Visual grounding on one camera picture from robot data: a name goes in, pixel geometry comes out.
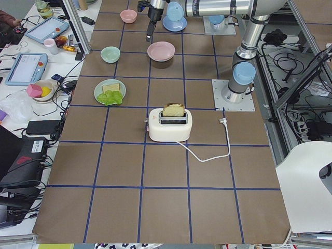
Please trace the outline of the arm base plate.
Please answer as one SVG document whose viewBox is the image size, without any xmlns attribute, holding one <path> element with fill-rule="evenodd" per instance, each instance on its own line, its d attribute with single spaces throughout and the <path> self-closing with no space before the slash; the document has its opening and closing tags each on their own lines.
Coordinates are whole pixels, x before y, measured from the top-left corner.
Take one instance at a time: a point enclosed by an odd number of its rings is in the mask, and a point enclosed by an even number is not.
<svg viewBox="0 0 332 249">
<path fill-rule="evenodd" d="M 228 87 L 229 80 L 212 79 L 215 110 L 226 112 L 254 112 L 250 88 L 244 93 L 234 93 Z"/>
<path fill-rule="evenodd" d="M 236 36 L 236 22 L 231 16 L 205 16 L 203 23 L 205 35 Z"/>
</svg>

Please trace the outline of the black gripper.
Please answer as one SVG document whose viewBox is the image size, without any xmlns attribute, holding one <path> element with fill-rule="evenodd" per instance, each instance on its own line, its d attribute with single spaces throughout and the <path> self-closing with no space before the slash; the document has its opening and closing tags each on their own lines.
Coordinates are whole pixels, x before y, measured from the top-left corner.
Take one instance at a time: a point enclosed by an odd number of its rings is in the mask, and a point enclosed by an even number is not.
<svg viewBox="0 0 332 249">
<path fill-rule="evenodd" d="M 146 7 L 149 8 L 148 17 L 150 18 L 151 21 L 148 24 L 146 32 L 147 42 L 151 42 L 156 27 L 156 22 L 161 20 L 165 4 L 166 4 L 165 0 L 139 1 L 137 4 L 138 12 L 142 12 Z"/>
</svg>

